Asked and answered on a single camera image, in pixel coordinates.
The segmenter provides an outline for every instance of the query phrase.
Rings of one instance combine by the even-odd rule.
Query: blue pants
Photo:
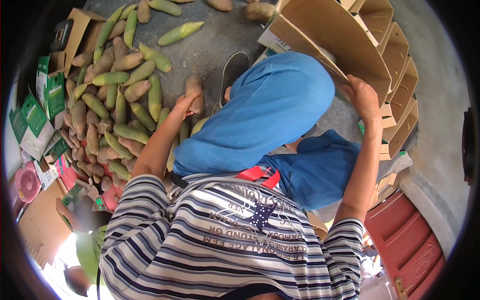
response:
[[[230,99],[175,150],[173,172],[222,174],[256,165],[276,168],[286,195],[306,210],[343,196],[360,146],[329,130],[298,145],[298,154],[266,155],[305,134],[333,101],[335,87],[310,56],[275,54],[245,72]]]

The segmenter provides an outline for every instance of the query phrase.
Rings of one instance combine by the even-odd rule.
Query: star graphic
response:
[[[277,204],[278,202],[275,202],[273,207],[268,207],[261,205],[257,200],[255,200],[253,205],[255,209],[253,216],[250,218],[250,224],[257,226],[260,232],[262,232],[263,227],[278,229],[276,226],[268,223],[268,219],[271,217],[273,211],[275,211]]]

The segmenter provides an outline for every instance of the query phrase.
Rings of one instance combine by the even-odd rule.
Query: person in green shirt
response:
[[[111,218],[111,213],[92,211],[92,206],[93,201],[88,196],[84,196],[76,204],[74,212],[65,207],[60,198],[57,198],[56,203],[57,211],[68,220],[75,233],[75,246],[80,263],[70,268],[63,263],[65,281],[70,290],[84,297],[87,297],[87,290],[91,285],[96,284],[100,249]],[[102,276],[100,285],[105,285]]]

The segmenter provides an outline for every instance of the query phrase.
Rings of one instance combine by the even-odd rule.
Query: pink fan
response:
[[[42,185],[38,180],[32,161],[27,162],[24,168],[15,173],[15,187],[20,200],[25,203],[32,202],[40,192]]]

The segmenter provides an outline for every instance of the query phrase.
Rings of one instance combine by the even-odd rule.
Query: green shirt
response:
[[[107,226],[99,227],[92,234],[74,230],[76,237],[77,258],[80,265],[84,268],[88,278],[92,280],[92,284],[96,284],[96,275],[98,272],[98,260],[100,258],[100,250],[102,249],[103,238]],[[100,285],[104,286],[103,276],[100,278]]]

